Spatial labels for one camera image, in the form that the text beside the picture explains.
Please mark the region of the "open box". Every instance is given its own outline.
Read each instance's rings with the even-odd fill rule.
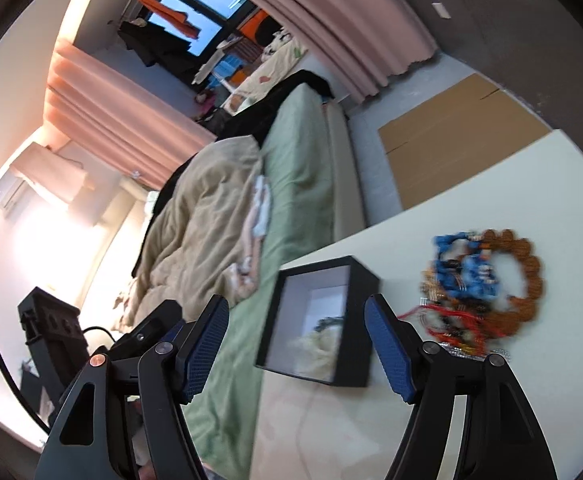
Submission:
[[[353,256],[278,273],[256,366],[332,386],[366,386],[364,303],[380,280]]]

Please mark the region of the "cardboard box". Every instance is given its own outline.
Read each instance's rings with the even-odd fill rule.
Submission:
[[[385,124],[379,133],[403,208],[408,209],[549,131],[518,102],[473,74]]]
[[[380,280],[353,256],[281,270],[256,366],[332,386],[366,386],[364,303]]]

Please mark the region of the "black box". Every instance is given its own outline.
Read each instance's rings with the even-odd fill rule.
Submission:
[[[35,287],[18,305],[20,324],[43,387],[55,407],[89,359],[80,311]]]
[[[367,386],[364,303],[379,285],[353,256],[281,270],[256,366],[331,386]]]

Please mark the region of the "orange cloth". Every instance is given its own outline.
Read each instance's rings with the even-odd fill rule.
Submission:
[[[262,21],[269,16],[266,11],[263,9],[259,10],[257,13],[254,14],[249,21],[240,27],[240,31],[242,32],[243,36],[252,40],[255,44],[258,44],[256,41],[256,31],[258,30],[258,25],[262,23]]]
[[[248,78],[248,75],[245,73],[244,70],[236,70],[234,75],[230,77],[230,84],[233,86],[240,85],[245,79]]]
[[[198,34],[201,29],[192,25],[187,21],[187,14],[171,9],[170,7],[161,4],[158,0],[138,0],[141,4],[147,7],[152,12],[158,14],[161,18],[166,20],[171,25],[182,32],[187,38],[198,39]]]

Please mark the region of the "green bed sheet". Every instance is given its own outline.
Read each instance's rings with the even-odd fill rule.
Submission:
[[[249,477],[263,375],[254,361],[278,269],[332,242],[329,137],[321,97],[307,85],[281,106],[263,155],[272,209],[260,286],[231,310],[204,390],[183,410],[201,460],[227,480]]]

